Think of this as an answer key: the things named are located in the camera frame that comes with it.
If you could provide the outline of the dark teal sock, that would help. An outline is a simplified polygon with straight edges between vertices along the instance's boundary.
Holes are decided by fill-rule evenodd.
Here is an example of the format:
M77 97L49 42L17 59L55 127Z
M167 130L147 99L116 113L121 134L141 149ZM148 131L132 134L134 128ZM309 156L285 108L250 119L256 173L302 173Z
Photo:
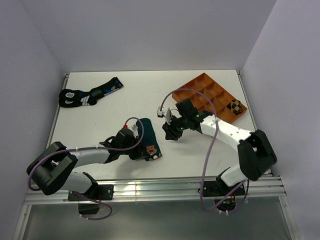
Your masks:
M157 142L155 131L152 122L149 118L141 118L140 122L136 122L137 132L142 150L142 158L147 161L157 160L162 156L160 146Z

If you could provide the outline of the brown argyle sock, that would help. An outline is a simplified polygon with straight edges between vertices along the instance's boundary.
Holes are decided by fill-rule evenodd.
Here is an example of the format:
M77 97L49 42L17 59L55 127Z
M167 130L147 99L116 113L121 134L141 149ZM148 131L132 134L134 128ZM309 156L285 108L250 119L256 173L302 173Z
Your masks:
M231 100L230 104L229 104L229 109L231 110L231 112L233 114L235 114L236 116L241 114L243 112L243 107L242 107L242 103L237 100L237 99L233 99Z

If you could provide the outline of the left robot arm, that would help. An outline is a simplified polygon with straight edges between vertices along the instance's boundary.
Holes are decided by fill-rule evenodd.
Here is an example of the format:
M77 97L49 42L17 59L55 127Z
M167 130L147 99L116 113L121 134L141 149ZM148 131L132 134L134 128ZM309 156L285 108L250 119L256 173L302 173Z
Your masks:
M132 131L123 127L115 136L96 146L69 148L56 141L28 166L28 188L42 191L46 196L67 190L91 200L98 193L98 183L89 173L76 172L75 168L109 164L121 155L127 155L131 160L144 158L147 155L142 144L144 137L144 128Z

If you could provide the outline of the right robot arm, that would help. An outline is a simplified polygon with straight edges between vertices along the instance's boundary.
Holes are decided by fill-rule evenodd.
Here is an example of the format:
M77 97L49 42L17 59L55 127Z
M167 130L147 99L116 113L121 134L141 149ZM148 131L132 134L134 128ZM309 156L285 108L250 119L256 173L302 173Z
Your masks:
M157 116L165 118L162 128L166 140L177 141L183 131L193 130L218 139L237 152L238 163L228 167L214 181L220 194L229 194L242 181L258 180L277 162L276 154L262 130L238 128L207 110L198 111L188 98L178 102L176 107L180 117L174 116L169 108L160 106L157 110Z

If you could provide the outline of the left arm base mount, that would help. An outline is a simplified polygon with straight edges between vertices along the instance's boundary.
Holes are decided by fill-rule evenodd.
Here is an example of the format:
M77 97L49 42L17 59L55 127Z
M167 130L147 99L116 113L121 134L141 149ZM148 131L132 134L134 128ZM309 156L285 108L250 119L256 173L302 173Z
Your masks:
M78 212L82 216L96 215L102 209L109 209L111 206L104 201L113 199L114 186L112 184L95 185L85 193L69 191L67 200L78 202Z

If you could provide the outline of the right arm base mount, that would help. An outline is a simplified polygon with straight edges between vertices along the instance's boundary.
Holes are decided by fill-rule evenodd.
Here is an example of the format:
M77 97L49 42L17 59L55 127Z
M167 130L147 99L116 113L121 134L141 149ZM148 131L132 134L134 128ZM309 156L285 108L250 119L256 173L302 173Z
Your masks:
M223 181L211 180L204 181L202 197L203 198L216 198L224 197L231 190L233 190L237 185L227 186ZM237 206L236 197L244 196L246 193L244 184L241 184L230 196L228 196L220 205L217 206L217 209L222 212L229 212L235 210Z

